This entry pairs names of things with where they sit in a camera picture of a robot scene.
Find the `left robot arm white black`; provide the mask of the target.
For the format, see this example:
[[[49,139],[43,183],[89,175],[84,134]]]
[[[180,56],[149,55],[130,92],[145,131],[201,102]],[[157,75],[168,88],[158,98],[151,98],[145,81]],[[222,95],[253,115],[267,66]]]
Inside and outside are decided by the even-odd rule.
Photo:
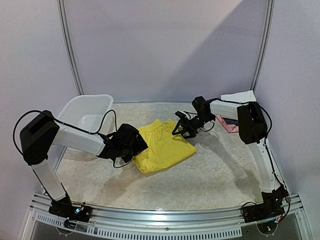
[[[75,210],[56,173],[48,164],[48,153],[52,145],[87,152],[113,162],[121,158],[125,163],[148,148],[138,129],[127,123],[105,135],[99,130],[89,132],[62,122],[48,110],[35,110],[34,113],[36,117],[19,133],[21,147],[18,151],[63,217],[70,217]]]

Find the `white t-shirt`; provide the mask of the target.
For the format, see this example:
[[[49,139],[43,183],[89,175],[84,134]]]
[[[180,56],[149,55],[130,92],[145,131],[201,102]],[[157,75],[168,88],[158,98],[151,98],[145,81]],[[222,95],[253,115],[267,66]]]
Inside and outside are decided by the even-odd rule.
[[[220,96],[220,99],[222,101],[236,102],[239,104],[257,101],[253,90],[237,92],[233,94],[223,94]]]

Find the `yellow garment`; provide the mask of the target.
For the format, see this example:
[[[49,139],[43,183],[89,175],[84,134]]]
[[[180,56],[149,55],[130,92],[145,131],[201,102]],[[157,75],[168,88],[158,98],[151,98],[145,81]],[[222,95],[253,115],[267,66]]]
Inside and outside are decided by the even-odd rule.
[[[196,153],[197,148],[180,134],[172,135],[175,126],[171,119],[165,122],[156,119],[138,128],[148,146],[132,159],[141,173],[150,174],[168,169]]]

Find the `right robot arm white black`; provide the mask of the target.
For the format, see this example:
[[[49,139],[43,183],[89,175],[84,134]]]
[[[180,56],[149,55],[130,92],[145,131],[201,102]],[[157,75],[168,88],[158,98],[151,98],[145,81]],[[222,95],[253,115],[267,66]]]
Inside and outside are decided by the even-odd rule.
[[[236,122],[238,136],[247,145],[255,160],[260,179],[261,203],[244,205],[244,215],[260,215],[269,218],[285,213],[283,202],[289,198],[288,189],[283,180],[269,145],[269,133],[272,122],[266,121],[267,111],[254,99],[232,99],[223,96],[205,99],[198,96],[192,101],[195,113],[176,111],[178,122],[172,135],[184,139],[195,138],[203,131],[207,123],[215,124],[218,117]]]

